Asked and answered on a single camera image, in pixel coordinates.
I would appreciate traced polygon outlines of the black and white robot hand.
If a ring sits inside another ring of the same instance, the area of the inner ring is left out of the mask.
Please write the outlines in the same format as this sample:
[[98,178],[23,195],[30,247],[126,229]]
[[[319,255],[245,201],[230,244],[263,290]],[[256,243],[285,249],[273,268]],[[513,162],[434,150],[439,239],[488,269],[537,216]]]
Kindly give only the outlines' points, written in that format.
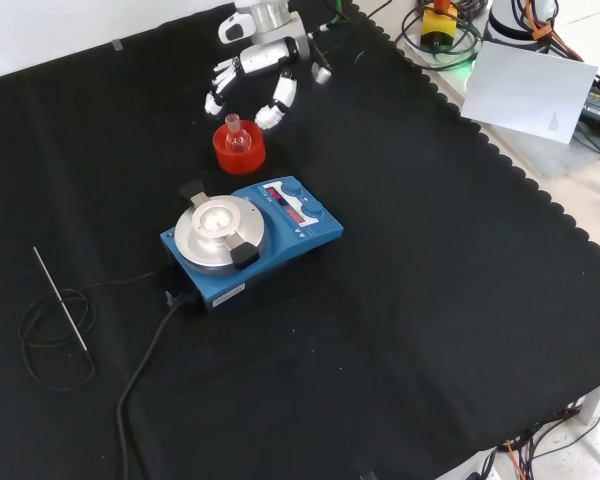
[[279,78],[272,98],[255,116],[255,123],[260,129],[270,130],[283,120],[293,105],[297,80],[291,67],[310,57],[308,36],[300,14],[296,11],[289,13],[289,20],[285,24],[262,33],[257,31],[255,23],[248,23],[247,16],[247,13],[236,12],[221,24],[225,31],[248,32],[252,45],[213,68],[204,110],[209,115],[219,116],[233,83],[245,76],[277,71]]

